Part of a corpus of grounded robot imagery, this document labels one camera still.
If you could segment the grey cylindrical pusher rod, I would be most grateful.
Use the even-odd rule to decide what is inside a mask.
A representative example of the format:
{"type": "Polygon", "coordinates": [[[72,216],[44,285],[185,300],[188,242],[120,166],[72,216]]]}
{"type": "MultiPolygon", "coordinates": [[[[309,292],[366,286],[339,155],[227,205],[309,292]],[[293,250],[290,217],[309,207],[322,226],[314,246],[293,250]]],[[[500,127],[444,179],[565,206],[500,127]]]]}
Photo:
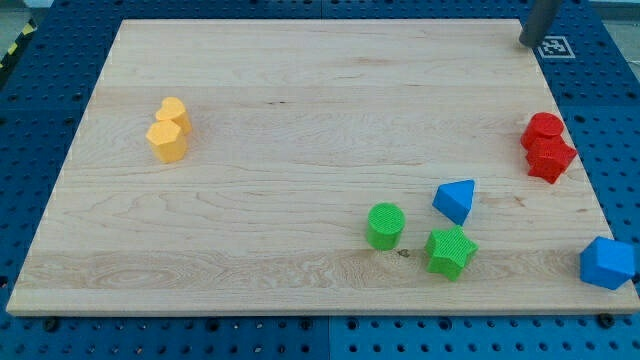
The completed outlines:
{"type": "Polygon", "coordinates": [[[562,0],[535,0],[522,27],[519,42],[527,48],[539,46],[561,8],[562,0]]]}

